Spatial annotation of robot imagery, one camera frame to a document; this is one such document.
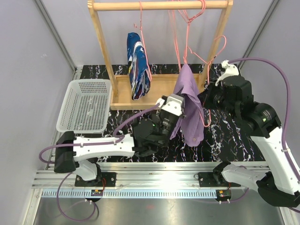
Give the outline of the purple trousers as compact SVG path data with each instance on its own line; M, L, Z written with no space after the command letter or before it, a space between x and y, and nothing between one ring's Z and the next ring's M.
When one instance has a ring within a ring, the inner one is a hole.
M200 92L188 64L181 67L173 92L183 95L185 116L179 118L170 138L173 139L181 129L186 145L196 147L204 139L204 125L201 119L204 113L202 103L198 98Z

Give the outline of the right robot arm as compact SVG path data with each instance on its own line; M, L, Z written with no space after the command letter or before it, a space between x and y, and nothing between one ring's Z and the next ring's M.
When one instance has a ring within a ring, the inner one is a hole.
M230 115L256 144L270 169L255 172L222 162L213 169L214 183L246 186L275 207L298 207L300 169L292 154L282 146L283 129L274 108L254 101L251 82L240 75L211 80L205 94L204 108L219 109Z

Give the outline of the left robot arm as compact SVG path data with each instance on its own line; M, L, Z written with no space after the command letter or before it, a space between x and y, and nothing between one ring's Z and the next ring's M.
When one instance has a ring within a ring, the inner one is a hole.
M74 173L91 186L100 184L100 166L92 158L105 156L144 157L151 155L156 147L166 147L182 110L160 110L152 119L142 119L133 126L132 134L121 134L120 130L141 116L139 112L121 123L110 138L92 138L81 141L74 132L67 131L55 147L54 172Z

